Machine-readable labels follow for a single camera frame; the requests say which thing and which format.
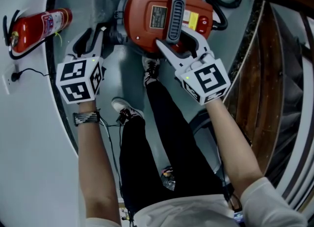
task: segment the grey floor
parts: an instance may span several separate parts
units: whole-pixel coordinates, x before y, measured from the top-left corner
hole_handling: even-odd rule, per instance
[[[229,70],[234,60],[243,34],[245,32],[248,19],[251,14],[253,0],[243,0],[237,9],[224,10],[228,18],[229,26],[225,31],[213,31],[209,37],[209,46],[215,53],[216,58],[221,58],[226,69]],[[55,63],[63,61],[67,44],[78,34],[90,27],[91,0],[56,0],[56,8],[68,7],[73,12],[72,24],[62,32],[63,45],[60,40],[54,39]],[[135,108],[144,111],[146,120],[146,136],[151,146],[152,153],[159,170],[169,165],[168,158],[162,147],[153,113],[143,87],[143,68],[141,57],[125,46],[116,46],[114,52],[105,59],[104,67],[107,68],[105,80],[101,83],[100,95],[97,97],[97,107],[100,108],[101,116],[109,123],[115,124],[118,114],[111,106],[111,100],[115,97],[126,99]],[[180,85],[174,80],[174,69],[164,62],[160,70],[160,81],[166,86],[173,100],[182,111],[185,119],[190,122],[194,116],[203,109]],[[72,122],[72,113],[77,112],[77,105],[64,104],[68,115],[73,135],[77,139],[77,129]],[[115,156],[118,159],[119,128],[111,127],[110,134],[113,141]],[[111,163],[112,153],[110,143],[106,136],[105,129],[102,128],[105,147]],[[205,146],[202,141],[197,141],[200,149],[210,163],[211,158],[215,158],[216,153],[212,148]]]

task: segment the forearm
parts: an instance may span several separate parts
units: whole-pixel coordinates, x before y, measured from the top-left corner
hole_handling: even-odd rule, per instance
[[[93,111],[96,111],[95,102],[79,105],[80,113]],[[78,126],[78,151],[79,181],[86,203],[86,217],[104,218],[120,224],[115,181],[99,124]]]
[[[226,173],[239,196],[261,178],[255,155],[221,99],[206,105]]]

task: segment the fire extinguisher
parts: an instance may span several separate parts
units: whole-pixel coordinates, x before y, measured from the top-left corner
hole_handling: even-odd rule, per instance
[[[3,34],[5,44],[9,47],[9,55],[18,60],[44,43],[48,37],[66,28],[72,21],[70,9],[61,8],[35,14],[28,17],[17,18],[17,10],[12,18],[9,31],[7,31],[7,17],[3,18]]]

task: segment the black pants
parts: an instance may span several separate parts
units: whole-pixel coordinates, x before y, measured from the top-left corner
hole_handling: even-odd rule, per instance
[[[122,196],[131,214],[172,198],[223,194],[223,187],[197,147],[192,130],[167,89],[158,81],[147,95],[163,147],[173,167],[175,191],[162,185],[145,136],[145,121],[134,117],[123,129],[120,154]]]

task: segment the shoe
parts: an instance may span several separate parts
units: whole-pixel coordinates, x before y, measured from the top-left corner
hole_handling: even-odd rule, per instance
[[[131,107],[127,101],[121,98],[114,98],[111,102],[111,105],[121,116],[126,117],[128,120],[135,116],[144,118],[143,111]]]
[[[153,81],[158,81],[160,61],[150,58],[142,58],[143,67],[145,70],[144,87]]]

